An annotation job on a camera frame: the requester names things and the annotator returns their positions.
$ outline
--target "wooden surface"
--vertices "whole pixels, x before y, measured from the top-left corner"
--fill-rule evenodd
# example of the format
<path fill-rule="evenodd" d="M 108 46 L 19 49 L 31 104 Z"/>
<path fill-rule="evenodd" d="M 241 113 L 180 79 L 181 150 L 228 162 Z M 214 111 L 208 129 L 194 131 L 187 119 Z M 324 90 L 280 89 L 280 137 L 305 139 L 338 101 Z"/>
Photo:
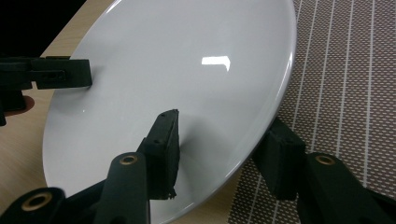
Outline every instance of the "wooden surface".
<path fill-rule="evenodd" d="M 72 55 L 81 38 L 112 3 L 112 0 L 87 0 L 64 27 L 43 56 Z M 35 99 L 27 113 L 7 117 L 0 127 L 0 213 L 22 194 L 46 187 L 42 164 L 42 139 L 53 91 L 24 91 Z M 227 223 L 239 173 L 216 195 L 174 223 Z"/>

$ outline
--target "plate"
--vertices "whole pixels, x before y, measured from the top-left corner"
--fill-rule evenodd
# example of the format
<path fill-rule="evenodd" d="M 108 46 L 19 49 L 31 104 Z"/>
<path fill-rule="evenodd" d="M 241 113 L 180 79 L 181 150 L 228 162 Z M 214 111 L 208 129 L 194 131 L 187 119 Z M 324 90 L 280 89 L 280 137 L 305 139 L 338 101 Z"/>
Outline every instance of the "plate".
<path fill-rule="evenodd" d="M 77 193 L 136 151 L 156 117 L 179 110 L 174 200 L 151 201 L 152 223 L 219 190 L 271 124 L 290 79 L 290 0 L 117 0 L 83 37 L 93 85 L 57 90 L 44 133 L 49 186 Z"/>

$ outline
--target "placemat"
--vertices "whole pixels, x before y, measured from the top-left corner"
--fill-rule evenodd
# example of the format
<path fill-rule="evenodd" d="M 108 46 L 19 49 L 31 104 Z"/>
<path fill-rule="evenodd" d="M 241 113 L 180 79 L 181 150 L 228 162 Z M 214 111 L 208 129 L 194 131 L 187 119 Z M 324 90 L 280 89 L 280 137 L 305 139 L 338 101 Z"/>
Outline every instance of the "placemat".
<path fill-rule="evenodd" d="M 341 159 L 364 187 L 396 199 L 395 1 L 295 0 L 296 60 L 278 116 L 306 151 Z M 299 223 L 254 163 L 243 167 L 229 223 Z"/>

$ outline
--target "white stripe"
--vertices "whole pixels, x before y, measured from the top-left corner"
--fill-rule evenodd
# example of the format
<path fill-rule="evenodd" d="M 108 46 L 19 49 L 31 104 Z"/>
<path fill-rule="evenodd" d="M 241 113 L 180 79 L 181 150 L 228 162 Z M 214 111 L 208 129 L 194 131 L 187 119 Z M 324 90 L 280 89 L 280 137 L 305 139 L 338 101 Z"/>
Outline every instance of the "white stripe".
<path fill-rule="evenodd" d="M 298 12 L 297 12 L 297 24 L 298 24 L 298 19 L 300 18 L 300 12 L 301 12 L 301 5 L 303 4 L 303 0 L 300 1 L 300 6 L 298 7 Z"/>
<path fill-rule="evenodd" d="M 353 4 L 354 0 L 352 0 L 350 7 L 350 15 L 349 15 L 349 28 L 347 31 L 347 42 L 346 42 L 346 65 L 344 69 L 344 84 L 343 84 L 343 95 L 341 97 L 341 111 L 340 111 L 340 119 L 338 123 L 338 136 L 337 136 L 337 148 L 335 150 L 335 156 L 340 156 L 340 145 L 341 145 L 341 132 L 343 128 L 343 118 L 344 118 L 344 103 L 346 99 L 346 91 L 347 91 L 347 66 L 349 62 L 349 43 L 350 43 L 350 34 L 352 30 L 352 15 L 353 15 Z"/>
<path fill-rule="evenodd" d="M 372 9 L 372 25 L 370 33 L 370 65 L 369 65 L 369 85 L 367 90 L 367 116 L 366 116 L 366 144 L 364 146 L 364 170 L 363 170 L 363 186 L 367 187 L 367 169 L 369 163 L 369 137 L 370 137 L 370 102 L 371 102 L 371 81 L 373 73 L 373 37 L 374 37 L 374 15 L 375 0 L 373 0 Z"/>
<path fill-rule="evenodd" d="M 247 224 L 250 223 L 251 217 L 253 216 L 254 205 L 256 204 L 256 199 L 257 199 L 257 195 L 259 194 L 259 188 L 260 188 L 261 182 L 262 182 L 262 176 L 259 175 L 259 182 L 257 183 L 257 186 L 256 186 L 256 192 L 254 192 L 253 204 L 251 205 L 251 208 L 250 208 L 250 213 L 248 215 Z"/>
<path fill-rule="evenodd" d="M 332 1 L 332 15 L 334 13 L 334 5 L 335 5 L 335 0 Z M 323 93 L 324 77 L 326 75 L 327 55 L 329 53 L 330 35 L 332 33 L 332 15 L 330 16 L 329 32 L 327 34 L 326 53 L 324 54 L 322 78 L 320 81 L 320 91 L 319 91 L 318 106 L 317 106 L 317 116 L 315 117 L 314 133 L 312 136 L 312 143 L 311 143 L 311 152 L 314 152 L 315 141 L 317 140 L 317 128 L 318 128 L 320 105 L 321 105 L 321 99 L 322 99 L 322 93 Z"/>
<path fill-rule="evenodd" d="M 278 207 L 279 207 L 279 201 L 276 201 L 272 224 L 275 224 L 275 223 L 276 223 L 276 215 L 277 215 L 277 209 L 278 209 Z"/>
<path fill-rule="evenodd" d="M 300 89 L 298 90 L 298 96 L 297 96 L 297 104 L 296 104 L 296 109 L 294 111 L 294 118 L 293 118 L 293 123 L 291 124 L 291 129 L 294 130 L 294 125 L 297 120 L 297 114 L 298 114 L 298 107 L 300 105 L 300 99 L 301 99 L 301 93 L 303 91 L 303 84 L 304 84 L 304 76 L 305 76 L 305 69 L 306 69 L 306 64 L 308 62 L 308 54 L 309 54 L 309 48 L 311 46 L 311 39 L 312 39 L 312 33 L 314 31 L 314 24 L 315 24 L 315 17 L 317 16 L 317 7 L 318 7 L 318 0 L 315 3 L 315 11 L 314 11 L 314 16 L 312 17 L 312 24 L 311 24 L 311 33 L 309 34 L 309 39 L 308 39 L 308 45 L 306 46 L 306 54 L 305 54 L 305 61 L 304 61 L 304 69 L 303 69 L 303 74 L 301 76 L 301 83 L 300 83 Z"/>

